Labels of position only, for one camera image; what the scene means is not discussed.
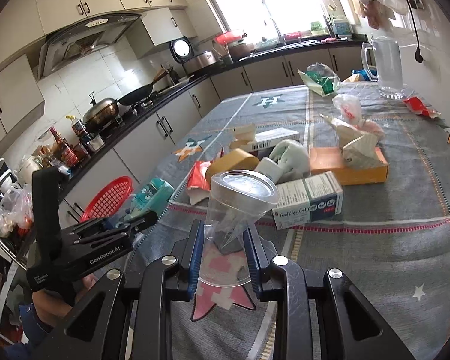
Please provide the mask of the person's left hand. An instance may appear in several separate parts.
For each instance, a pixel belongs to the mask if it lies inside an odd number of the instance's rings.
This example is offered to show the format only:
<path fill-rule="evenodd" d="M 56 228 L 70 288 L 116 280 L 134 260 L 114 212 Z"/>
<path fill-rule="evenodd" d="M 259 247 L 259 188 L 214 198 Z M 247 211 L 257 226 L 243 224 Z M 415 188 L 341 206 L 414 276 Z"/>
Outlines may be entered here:
<path fill-rule="evenodd" d="M 82 278 L 82 289 L 75 297 L 78 302 L 97 283 L 97 277 L 90 274 Z M 54 328 L 72 310 L 72 306 L 59 297 L 40 290 L 32 293 L 34 309 L 41 322 Z"/>

